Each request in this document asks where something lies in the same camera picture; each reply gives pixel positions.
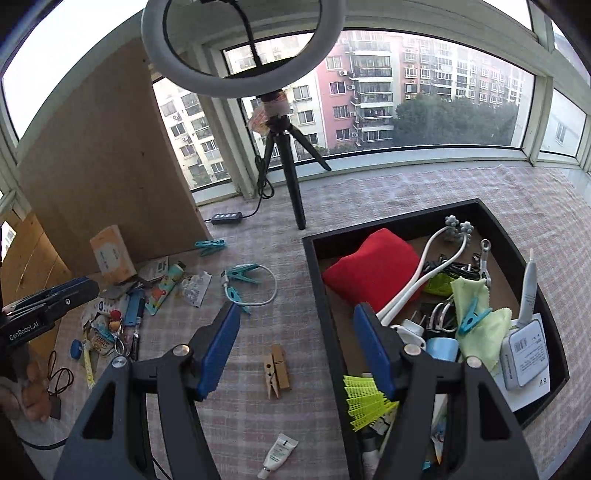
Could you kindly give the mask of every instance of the human hand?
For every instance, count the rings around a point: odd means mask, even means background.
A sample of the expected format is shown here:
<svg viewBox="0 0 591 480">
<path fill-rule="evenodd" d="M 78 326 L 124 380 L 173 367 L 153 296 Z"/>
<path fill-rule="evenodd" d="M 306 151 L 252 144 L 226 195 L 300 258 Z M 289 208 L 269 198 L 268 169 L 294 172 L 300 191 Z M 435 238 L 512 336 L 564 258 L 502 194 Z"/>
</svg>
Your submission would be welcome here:
<svg viewBox="0 0 591 480">
<path fill-rule="evenodd" d="M 48 381 L 41 373 L 37 361 L 32 360 L 27 366 L 27 378 L 29 385 L 22 389 L 22 403 L 25 407 L 24 414 L 30 421 L 47 421 L 51 411 Z"/>
</svg>

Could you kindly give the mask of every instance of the yellow-green shuttlecock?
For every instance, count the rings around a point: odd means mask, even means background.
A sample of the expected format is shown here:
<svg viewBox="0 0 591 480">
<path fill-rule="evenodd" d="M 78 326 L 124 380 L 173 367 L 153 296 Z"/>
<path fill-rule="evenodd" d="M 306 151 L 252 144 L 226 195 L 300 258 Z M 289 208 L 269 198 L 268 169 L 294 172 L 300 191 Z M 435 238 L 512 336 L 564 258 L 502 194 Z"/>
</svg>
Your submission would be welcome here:
<svg viewBox="0 0 591 480">
<path fill-rule="evenodd" d="M 386 415 L 398 407 L 398 402 L 389 401 L 375 386 L 371 377 L 343 377 L 345 391 L 349 398 L 349 415 L 353 417 L 351 425 L 357 432 L 370 423 L 375 422 L 382 415 Z"/>
</svg>

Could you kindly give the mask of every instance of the black tripod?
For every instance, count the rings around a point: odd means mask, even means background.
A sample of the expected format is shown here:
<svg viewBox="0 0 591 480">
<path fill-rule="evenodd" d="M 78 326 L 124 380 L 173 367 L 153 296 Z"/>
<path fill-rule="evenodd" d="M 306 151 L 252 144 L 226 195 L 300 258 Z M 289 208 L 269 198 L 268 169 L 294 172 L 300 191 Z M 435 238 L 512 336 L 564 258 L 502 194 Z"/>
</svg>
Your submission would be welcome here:
<svg viewBox="0 0 591 480">
<path fill-rule="evenodd" d="M 272 93 L 266 93 L 259 98 L 263 102 L 276 101 L 280 90 Z M 304 215 L 304 205 L 301 201 L 300 185 L 297 180 L 296 165 L 294 164 L 294 156 L 291 151 L 290 135 L 302 146 L 312 157 L 322 166 L 323 169 L 330 171 L 328 163 L 322 159 L 322 156 L 316 151 L 308 139 L 294 127 L 287 115 L 276 115 L 269 118 L 267 121 L 269 133 L 267 135 L 267 144 L 265 146 L 265 157 L 263 158 L 263 165 L 265 172 L 271 161 L 273 154 L 273 146 L 277 144 L 281 163 L 283 164 L 283 172 L 285 173 L 285 182 L 287 183 L 287 190 L 290 192 L 291 205 L 294 209 L 295 222 L 300 230 L 306 228 L 306 216 Z"/>
</svg>

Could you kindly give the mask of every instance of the black box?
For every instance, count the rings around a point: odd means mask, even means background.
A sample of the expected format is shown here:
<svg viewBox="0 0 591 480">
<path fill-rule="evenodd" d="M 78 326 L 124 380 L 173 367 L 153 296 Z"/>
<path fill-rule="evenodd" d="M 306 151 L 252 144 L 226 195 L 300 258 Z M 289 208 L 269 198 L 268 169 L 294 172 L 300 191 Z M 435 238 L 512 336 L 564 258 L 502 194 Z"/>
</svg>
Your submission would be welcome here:
<svg viewBox="0 0 591 480">
<path fill-rule="evenodd" d="M 470 223 L 475 225 L 483 238 L 488 238 L 491 241 L 496 262 L 515 297 L 520 299 L 525 260 L 509 238 L 509 235 L 507 235 L 507 232 L 505 232 L 501 224 L 480 199 L 472 199 L 465 202 L 421 210 L 419 212 L 406 213 L 332 232 L 307 236 L 302 239 L 310 269 L 320 327 L 328 356 L 330 375 L 335 391 L 351 479 L 363 479 L 361 447 L 357 434 L 353 432 L 350 426 L 351 417 L 347 413 L 348 405 L 343 385 L 343 375 L 347 375 L 348 372 L 343 358 L 335 320 L 321 277 L 319 262 L 354 253 L 371 233 L 382 228 L 389 229 L 406 241 L 430 236 L 444 225 L 445 217 L 448 215 L 455 215 L 459 219 L 470 221 Z M 558 334 L 550 308 L 539 287 L 534 311 L 541 314 L 544 324 L 550 363 L 550 393 L 515 412 L 515 416 L 522 428 L 529 425 L 549 405 L 569 380 L 569 368 L 564 355 L 562 341 L 560 340 L 560 335 Z"/>
</svg>

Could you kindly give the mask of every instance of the plaid tablecloth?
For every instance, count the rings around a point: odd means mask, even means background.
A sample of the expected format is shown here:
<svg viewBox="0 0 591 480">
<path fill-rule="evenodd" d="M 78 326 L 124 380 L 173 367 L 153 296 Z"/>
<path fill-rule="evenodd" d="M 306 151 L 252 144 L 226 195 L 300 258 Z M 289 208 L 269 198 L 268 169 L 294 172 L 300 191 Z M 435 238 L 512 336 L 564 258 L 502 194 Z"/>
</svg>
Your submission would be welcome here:
<svg viewBox="0 0 591 480">
<path fill-rule="evenodd" d="M 206 270 L 214 275 L 202 308 L 170 298 L 156 316 L 147 316 L 142 324 L 141 359 L 160 356 L 214 318 L 223 302 L 218 275 L 224 267 L 253 262 L 275 272 L 279 281 L 275 302 L 243 316 L 217 390 L 198 405 L 222 478 L 253 478 L 280 432 L 300 444 L 274 473 L 277 480 L 348 477 L 301 238 L 474 197 L 485 202 L 524 256 L 529 248 L 535 248 L 539 284 L 569 363 L 570 381 L 525 431 L 538 470 L 543 471 L 591 414 L 591 294 L 587 278 L 591 271 L 591 208 L 572 185 L 557 170 L 523 166 L 458 168 L 342 182 L 337 177 L 334 184 L 303 183 L 301 187 L 308 221 L 305 231 L 296 228 L 285 188 L 278 189 L 256 216 L 239 226 L 212 226 L 215 238 L 226 239 L 226 250 L 204 258 L 194 251 L 171 257 L 172 262 L 185 262 L 189 271 Z M 241 199 L 231 199 L 202 211 L 207 218 L 213 212 L 249 212 L 252 208 L 252 202 L 246 205 Z M 240 287 L 245 295 L 263 299 L 270 294 L 272 282 L 252 290 Z M 22 436 L 37 443 L 67 436 L 88 395 L 83 370 L 68 356 L 72 339 L 80 336 L 79 317 L 79 312 L 71 312 L 63 319 L 56 343 L 58 365 L 76 373 L 74 385 L 61 396 L 62 419 L 50 420 L 45 426 L 17 424 Z M 269 401 L 262 356 L 274 342 L 285 349 L 293 389 L 280 400 Z M 148 415 L 152 449 L 167 468 L 155 398 L 149 399 Z M 59 450 L 32 452 L 31 456 L 50 478 Z"/>
</svg>

